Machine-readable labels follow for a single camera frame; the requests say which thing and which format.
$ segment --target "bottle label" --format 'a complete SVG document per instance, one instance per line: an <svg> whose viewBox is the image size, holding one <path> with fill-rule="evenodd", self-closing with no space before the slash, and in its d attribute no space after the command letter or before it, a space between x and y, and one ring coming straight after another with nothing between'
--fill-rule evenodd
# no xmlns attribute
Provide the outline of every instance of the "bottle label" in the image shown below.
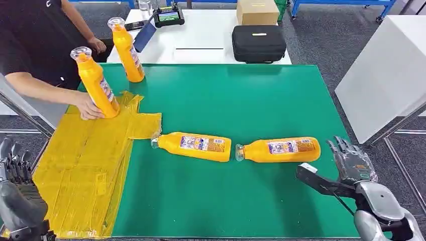
<svg viewBox="0 0 426 241"><path fill-rule="evenodd" d="M225 152L225 140L183 136L180 140L180 147L209 152Z"/></svg>
<svg viewBox="0 0 426 241"><path fill-rule="evenodd" d="M269 142L270 154L309 152L315 150L315 145L309 139L287 142Z"/></svg>
<svg viewBox="0 0 426 241"><path fill-rule="evenodd" d="M110 88L110 85L105 80L105 78L102 78L102 80L99 83L100 87L102 88L103 92L105 93L108 100L111 102L114 99L113 91Z"/></svg>
<svg viewBox="0 0 426 241"><path fill-rule="evenodd" d="M133 45L130 48L130 55L132 56L133 62L135 62L136 67L139 67L139 65L141 65L141 62L139 61L138 52L136 52L136 49Z"/></svg>

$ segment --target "yellow tape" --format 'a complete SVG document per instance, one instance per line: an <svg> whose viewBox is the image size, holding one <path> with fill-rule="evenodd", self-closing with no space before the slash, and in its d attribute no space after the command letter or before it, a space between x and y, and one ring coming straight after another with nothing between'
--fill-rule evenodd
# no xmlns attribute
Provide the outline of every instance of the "yellow tape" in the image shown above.
<svg viewBox="0 0 426 241"><path fill-rule="evenodd" d="M161 132L161 114L138 114L140 100L124 92L113 119L81 120L72 106L61 119L34 175L58 238L111 236L132 139Z"/></svg>

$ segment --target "black t-shirt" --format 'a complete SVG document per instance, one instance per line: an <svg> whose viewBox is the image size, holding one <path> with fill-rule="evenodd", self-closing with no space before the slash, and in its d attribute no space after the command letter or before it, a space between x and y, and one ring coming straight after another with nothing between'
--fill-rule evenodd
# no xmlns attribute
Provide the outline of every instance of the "black t-shirt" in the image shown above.
<svg viewBox="0 0 426 241"><path fill-rule="evenodd" d="M29 72L69 89L80 83L71 50L88 46L61 0L0 0L0 73Z"/></svg>

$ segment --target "orange bottle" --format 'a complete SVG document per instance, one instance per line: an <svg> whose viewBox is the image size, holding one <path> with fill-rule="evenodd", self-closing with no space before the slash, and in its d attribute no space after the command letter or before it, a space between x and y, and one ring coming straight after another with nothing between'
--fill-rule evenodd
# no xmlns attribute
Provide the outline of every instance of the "orange bottle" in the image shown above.
<svg viewBox="0 0 426 241"><path fill-rule="evenodd" d="M235 145L237 161L254 162L312 162L320 157L321 148L313 137L258 140L252 144Z"/></svg>
<svg viewBox="0 0 426 241"><path fill-rule="evenodd" d="M78 74L93 103L102 110L105 118L115 117L120 106L110 86L103 77L103 69L92 59L92 50L78 47L71 51L71 58L77 62Z"/></svg>
<svg viewBox="0 0 426 241"><path fill-rule="evenodd" d="M124 27L122 18L111 18L108 26L113 31L113 41L130 82L141 82L145 73L133 46L133 38Z"/></svg>
<svg viewBox="0 0 426 241"><path fill-rule="evenodd" d="M153 148L163 148L172 154L207 159L217 162L229 161L231 139L198 134L173 132L151 140Z"/></svg>

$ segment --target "person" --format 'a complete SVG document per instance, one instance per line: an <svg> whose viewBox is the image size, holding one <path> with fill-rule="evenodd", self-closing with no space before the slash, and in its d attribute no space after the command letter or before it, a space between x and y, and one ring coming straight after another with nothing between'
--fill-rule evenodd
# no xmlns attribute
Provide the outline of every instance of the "person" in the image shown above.
<svg viewBox="0 0 426 241"><path fill-rule="evenodd" d="M7 82L19 94L75 105L82 119L102 118L89 94L76 90L81 80L69 54L80 46L104 62L113 44L107 49L68 0L0 0L0 73Z"/></svg>

